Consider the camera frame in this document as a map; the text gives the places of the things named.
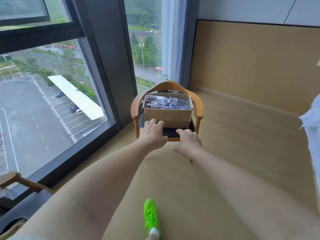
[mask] wooden floor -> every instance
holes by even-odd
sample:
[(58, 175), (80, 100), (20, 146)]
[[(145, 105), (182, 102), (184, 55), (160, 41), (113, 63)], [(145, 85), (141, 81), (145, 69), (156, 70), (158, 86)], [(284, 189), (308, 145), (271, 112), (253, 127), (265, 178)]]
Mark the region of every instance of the wooden floor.
[[(204, 103), (199, 137), (204, 148), (258, 175), (318, 211), (307, 137), (290, 114), (220, 93), (194, 90)], [(109, 141), (90, 163), (135, 140), (133, 124)], [(167, 143), (139, 167), (104, 239), (144, 239), (143, 204), (158, 205), (162, 239), (256, 239), (197, 165)]]

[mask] person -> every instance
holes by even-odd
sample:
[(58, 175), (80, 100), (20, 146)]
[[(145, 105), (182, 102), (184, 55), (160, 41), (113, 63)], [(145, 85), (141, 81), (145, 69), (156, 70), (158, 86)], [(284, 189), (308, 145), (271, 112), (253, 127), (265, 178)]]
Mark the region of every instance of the person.
[[(139, 139), (76, 175), (12, 239), (101, 239), (143, 159), (166, 144), (164, 124), (155, 119), (146, 121)], [(177, 133), (180, 142), (172, 150), (202, 168), (258, 239), (320, 239), (320, 217), (307, 206), (212, 155), (202, 147), (195, 132), (178, 129)], [(147, 239), (160, 239), (161, 223), (152, 199), (145, 202), (144, 217)]]

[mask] street lamp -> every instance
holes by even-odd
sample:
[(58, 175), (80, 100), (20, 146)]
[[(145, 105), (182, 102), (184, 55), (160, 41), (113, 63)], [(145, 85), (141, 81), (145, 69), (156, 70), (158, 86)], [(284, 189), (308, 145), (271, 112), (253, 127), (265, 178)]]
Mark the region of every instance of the street lamp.
[(144, 43), (142, 43), (142, 40), (140, 40), (139, 46), (141, 47), (142, 65), (143, 65), (143, 68), (144, 68), (144, 59), (143, 59), (143, 47), (144, 47)]

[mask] wood panel wall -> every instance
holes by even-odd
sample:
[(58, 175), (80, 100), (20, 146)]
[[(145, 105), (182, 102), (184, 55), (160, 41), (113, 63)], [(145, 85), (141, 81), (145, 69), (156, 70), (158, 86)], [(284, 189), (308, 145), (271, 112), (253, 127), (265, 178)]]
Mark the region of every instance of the wood panel wall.
[(303, 114), (320, 93), (320, 28), (198, 20), (190, 86)]

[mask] sock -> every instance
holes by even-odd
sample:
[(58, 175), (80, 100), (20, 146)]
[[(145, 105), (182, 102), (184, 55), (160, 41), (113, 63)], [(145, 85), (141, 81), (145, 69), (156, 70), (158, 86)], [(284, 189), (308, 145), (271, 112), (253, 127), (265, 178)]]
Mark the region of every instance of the sock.
[(158, 239), (159, 239), (159, 231), (158, 231), (157, 228), (155, 228), (155, 227), (151, 228), (151, 229), (150, 229), (150, 232), (149, 232), (149, 235), (150, 235), (150, 234), (156, 235), (156, 236), (158, 237)]

